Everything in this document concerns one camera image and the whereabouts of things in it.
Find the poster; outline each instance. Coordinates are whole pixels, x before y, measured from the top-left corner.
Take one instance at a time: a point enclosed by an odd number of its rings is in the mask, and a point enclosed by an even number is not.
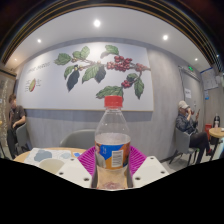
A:
[[[185,91],[185,97],[191,99],[191,90],[184,88],[184,91]]]
[[[205,94],[205,100],[208,100],[209,99],[208,90],[205,90],[204,94]]]
[[[105,110],[104,97],[123,97],[124,111],[153,111],[146,48],[85,43],[44,53],[24,65],[17,101],[29,109]]]
[[[213,68],[201,72],[204,90],[214,89],[218,87]]]

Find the gray chair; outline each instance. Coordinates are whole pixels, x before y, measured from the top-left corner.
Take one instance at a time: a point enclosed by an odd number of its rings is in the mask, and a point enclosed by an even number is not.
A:
[[[193,153],[195,153],[194,155],[194,162],[195,162],[195,158],[197,155],[197,148],[189,148],[189,144],[190,144],[190,135],[187,134],[186,132],[182,132],[179,129],[175,129],[176,132],[176,151],[174,153],[174,155],[172,156],[169,164],[173,161],[173,159],[177,156],[178,152],[181,152],[181,156],[183,154],[189,154],[189,160],[188,160],[188,164],[187,166],[189,166],[190,161],[191,161],[191,156]]]
[[[71,133],[60,142],[60,147],[89,149],[95,145],[95,130],[84,129]]]
[[[26,123],[16,129],[16,137],[17,137],[17,141],[18,141],[18,143],[15,144],[15,149],[17,151],[17,155],[19,155],[18,148],[21,148],[22,152],[28,151],[29,148],[26,144],[27,140],[28,140]]]

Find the wooden table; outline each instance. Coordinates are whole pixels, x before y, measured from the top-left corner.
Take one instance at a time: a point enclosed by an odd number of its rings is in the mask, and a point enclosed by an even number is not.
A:
[[[75,157],[73,155],[73,152],[79,152],[79,153],[83,153],[85,152],[86,150],[85,149],[78,149],[78,148],[46,148],[46,149],[52,149],[52,150],[70,150],[71,153],[72,153],[72,157]],[[17,156],[14,161],[16,162],[20,162],[20,163],[23,163],[24,160],[26,159],[26,157],[28,156],[30,152],[24,152],[23,154],[20,154],[19,156]]]
[[[70,150],[71,153],[72,153],[72,157],[75,157],[75,156],[73,155],[73,152],[83,153],[83,152],[86,151],[85,149],[78,149],[78,148],[64,148],[64,147],[63,147],[63,148],[60,148],[60,147],[58,147],[58,148],[46,148],[46,149],[51,149],[51,150]],[[20,154],[19,156],[17,156],[17,157],[14,159],[14,161],[15,161],[15,162],[23,163],[24,160],[26,159],[26,157],[28,156],[29,153],[30,153],[30,152],[25,152],[25,153],[23,153],[23,154]],[[127,171],[126,171],[124,174],[125,174],[125,189],[127,189],[127,188],[128,188],[128,186],[127,186]]]
[[[224,137],[224,132],[222,132],[221,129],[222,128],[217,128],[217,129],[216,128],[211,128],[211,129],[209,129],[209,134],[211,136],[213,136],[214,138],[216,138],[214,152],[213,152],[209,161],[211,161],[213,156],[215,155],[215,151],[216,151],[216,148],[218,146],[219,139]]]

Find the magenta cloth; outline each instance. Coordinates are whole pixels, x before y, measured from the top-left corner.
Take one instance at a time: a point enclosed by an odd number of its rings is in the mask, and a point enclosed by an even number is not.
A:
[[[86,150],[77,159],[85,167],[85,169],[89,172],[89,174],[93,177],[96,171],[95,146]]]
[[[129,154],[129,162],[128,162],[131,177],[135,174],[135,172],[142,165],[142,163],[146,160],[146,158],[147,158],[146,155],[144,155],[142,152],[140,152],[134,146],[131,146],[130,154]]]
[[[147,156],[144,155],[141,151],[139,151],[134,146],[130,146],[130,154],[129,154],[129,171],[131,177],[135,174],[138,168],[142,165],[142,163],[146,160]],[[96,172],[96,158],[95,158],[95,146],[86,150],[82,153],[78,160],[85,167],[85,169],[89,172],[91,176],[93,176]]]

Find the black pants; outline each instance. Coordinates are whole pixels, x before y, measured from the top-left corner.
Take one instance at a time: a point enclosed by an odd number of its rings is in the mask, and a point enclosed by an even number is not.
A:
[[[12,159],[15,159],[15,154],[16,154],[15,144],[17,142],[18,141],[17,141],[17,137],[16,137],[16,130],[9,128],[7,130],[7,144],[8,144]]]
[[[189,147],[200,149],[196,164],[200,163],[205,149],[206,152],[210,150],[207,133],[201,132],[197,134],[192,134],[190,137]]]

